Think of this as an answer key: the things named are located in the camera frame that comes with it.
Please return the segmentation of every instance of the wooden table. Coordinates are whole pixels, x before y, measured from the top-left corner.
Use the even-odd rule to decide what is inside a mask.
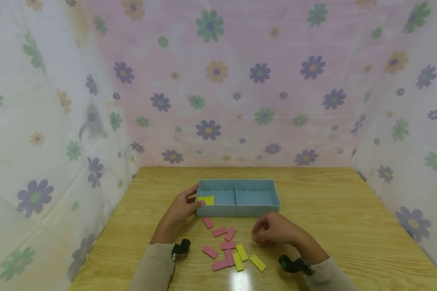
[[[124,291],[154,229],[177,193],[204,178],[274,179],[280,213],[322,245],[359,290],[437,290],[437,269],[393,215],[349,168],[141,168],[87,258],[71,291]],[[250,261],[212,271],[204,245],[217,251],[200,217],[180,225],[176,242],[191,240],[188,257],[176,262],[169,290],[307,290],[300,274],[283,272],[278,257],[297,258],[288,246],[261,248],[250,239],[256,218],[212,217],[214,228],[234,227],[235,242],[267,265],[260,273]],[[224,258],[222,251],[217,259]]]

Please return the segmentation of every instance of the yellow block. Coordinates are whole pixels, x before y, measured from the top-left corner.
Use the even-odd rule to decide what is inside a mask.
[[[247,254],[245,252],[245,248],[243,248],[242,243],[236,245],[236,250],[238,251],[238,254],[240,254],[241,261],[246,261],[248,259]]]
[[[250,261],[252,261],[252,263],[254,264],[254,266],[256,266],[256,267],[259,269],[259,271],[261,271],[261,273],[264,272],[264,270],[265,270],[265,264],[262,263],[261,260],[259,260],[259,258],[257,257],[257,255],[252,254],[252,256],[251,256],[249,259],[250,259]]]
[[[245,267],[243,266],[243,262],[241,261],[240,254],[234,253],[233,260],[235,261],[235,266],[236,266],[237,272],[245,269]]]

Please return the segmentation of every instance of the pink rectangular tile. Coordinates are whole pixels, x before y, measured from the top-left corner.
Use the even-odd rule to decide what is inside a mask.
[[[227,235],[225,236],[225,240],[231,241],[233,236],[235,235],[236,230],[233,227],[230,227],[230,229],[227,232]]]
[[[211,258],[215,259],[217,257],[217,252],[214,251],[210,246],[205,245],[202,251],[208,255],[210,255]]]

